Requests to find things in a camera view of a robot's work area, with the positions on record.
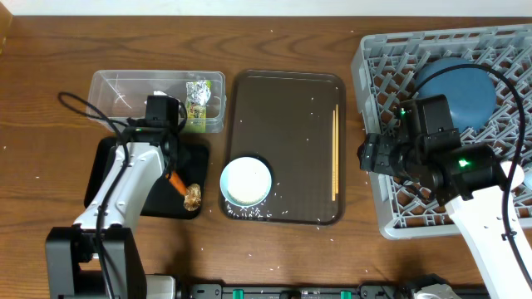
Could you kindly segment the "wooden chopstick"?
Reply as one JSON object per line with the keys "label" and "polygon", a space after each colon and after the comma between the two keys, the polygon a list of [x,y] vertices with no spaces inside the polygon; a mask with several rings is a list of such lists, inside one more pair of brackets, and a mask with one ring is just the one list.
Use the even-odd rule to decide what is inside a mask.
{"label": "wooden chopstick", "polygon": [[336,111],[332,111],[332,201],[336,201]]}
{"label": "wooden chopstick", "polygon": [[334,170],[334,194],[335,194],[335,200],[336,196],[338,194],[338,105],[336,104],[335,109],[333,111],[333,122],[332,122],[332,132],[333,132],[333,170]]}

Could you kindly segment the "blue plate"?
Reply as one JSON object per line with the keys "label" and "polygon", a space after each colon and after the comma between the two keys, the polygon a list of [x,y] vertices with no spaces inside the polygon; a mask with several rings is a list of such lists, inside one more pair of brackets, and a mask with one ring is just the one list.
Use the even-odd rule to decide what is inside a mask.
{"label": "blue plate", "polygon": [[424,133],[434,133],[439,128],[457,128],[460,133],[468,128],[479,130],[495,112],[495,87],[486,71],[462,68],[429,78],[448,67],[465,64],[470,62],[457,57],[441,58],[418,72],[418,98],[429,101],[418,108]]}

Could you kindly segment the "pink cup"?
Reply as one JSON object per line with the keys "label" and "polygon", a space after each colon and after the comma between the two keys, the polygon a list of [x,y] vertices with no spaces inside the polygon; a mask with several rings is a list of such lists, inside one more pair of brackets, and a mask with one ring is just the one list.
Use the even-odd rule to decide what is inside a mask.
{"label": "pink cup", "polygon": [[[500,163],[500,166],[503,169],[506,177],[509,178],[510,177],[510,169],[511,169],[511,166],[512,166],[512,162],[511,161],[504,161],[504,162]],[[525,172],[524,172],[523,168],[519,164],[517,164],[515,166],[515,171],[514,171],[512,180],[511,180],[510,191],[513,191],[514,189],[519,187],[524,182],[524,180],[525,180]]]}

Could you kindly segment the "light blue rice bowl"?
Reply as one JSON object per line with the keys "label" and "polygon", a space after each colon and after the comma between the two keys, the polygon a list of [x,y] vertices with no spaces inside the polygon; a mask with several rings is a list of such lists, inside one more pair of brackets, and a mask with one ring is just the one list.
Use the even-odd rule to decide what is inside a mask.
{"label": "light blue rice bowl", "polygon": [[263,202],[272,183],[272,174],[265,163],[253,157],[240,157],[224,167],[219,188],[228,202],[247,208]]}

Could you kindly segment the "brown food scrap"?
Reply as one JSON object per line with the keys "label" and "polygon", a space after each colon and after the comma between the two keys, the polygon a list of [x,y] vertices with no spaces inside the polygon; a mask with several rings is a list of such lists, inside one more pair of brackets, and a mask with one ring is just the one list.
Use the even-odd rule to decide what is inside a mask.
{"label": "brown food scrap", "polygon": [[197,210],[202,204],[201,187],[198,184],[191,184],[186,189],[184,208],[187,211],[193,212]]}

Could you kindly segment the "foil and yellow snack wrapper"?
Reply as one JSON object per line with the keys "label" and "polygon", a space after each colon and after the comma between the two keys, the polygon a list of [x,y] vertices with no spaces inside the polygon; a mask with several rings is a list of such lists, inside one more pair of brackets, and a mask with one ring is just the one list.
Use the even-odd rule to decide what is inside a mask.
{"label": "foil and yellow snack wrapper", "polygon": [[186,133],[204,133],[206,131],[207,104],[212,94],[211,86],[212,82],[209,80],[186,83]]}

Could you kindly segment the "orange carrot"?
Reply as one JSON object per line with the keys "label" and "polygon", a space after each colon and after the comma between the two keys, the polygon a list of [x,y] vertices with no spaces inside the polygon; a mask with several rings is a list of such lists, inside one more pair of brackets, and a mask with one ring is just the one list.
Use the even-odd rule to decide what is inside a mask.
{"label": "orange carrot", "polygon": [[180,195],[185,196],[187,194],[187,186],[175,171],[169,172],[165,177]]}

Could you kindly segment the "blue cup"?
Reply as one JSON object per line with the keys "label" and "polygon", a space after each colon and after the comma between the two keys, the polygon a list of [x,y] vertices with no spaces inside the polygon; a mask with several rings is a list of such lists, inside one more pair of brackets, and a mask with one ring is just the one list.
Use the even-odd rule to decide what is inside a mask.
{"label": "blue cup", "polygon": [[532,163],[526,164],[523,167],[523,170],[524,170],[524,174],[525,174],[523,185],[527,189],[532,189]]}

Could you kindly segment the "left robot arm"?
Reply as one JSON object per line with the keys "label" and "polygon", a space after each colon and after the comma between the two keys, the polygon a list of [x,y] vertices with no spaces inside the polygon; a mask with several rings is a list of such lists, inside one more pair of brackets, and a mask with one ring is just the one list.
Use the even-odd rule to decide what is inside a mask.
{"label": "left robot arm", "polygon": [[145,117],[113,120],[87,103],[91,118],[116,136],[111,168],[96,196],[70,227],[54,227],[45,253],[52,298],[175,298],[177,281],[147,275],[134,230],[158,179],[171,181],[178,159],[185,105],[171,96],[148,96]]}

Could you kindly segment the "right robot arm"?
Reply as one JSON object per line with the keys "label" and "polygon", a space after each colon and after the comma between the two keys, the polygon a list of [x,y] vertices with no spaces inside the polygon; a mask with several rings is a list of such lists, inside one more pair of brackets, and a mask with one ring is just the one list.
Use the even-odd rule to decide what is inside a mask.
{"label": "right robot arm", "polygon": [[465,239],[492,298],[531,296],[531,246],[510,193],[524,180],[515,160],[489,145],[461,143],[444,95],[406,100],[397,135],[369,133],[361,169],[419,183],[445,208]]}

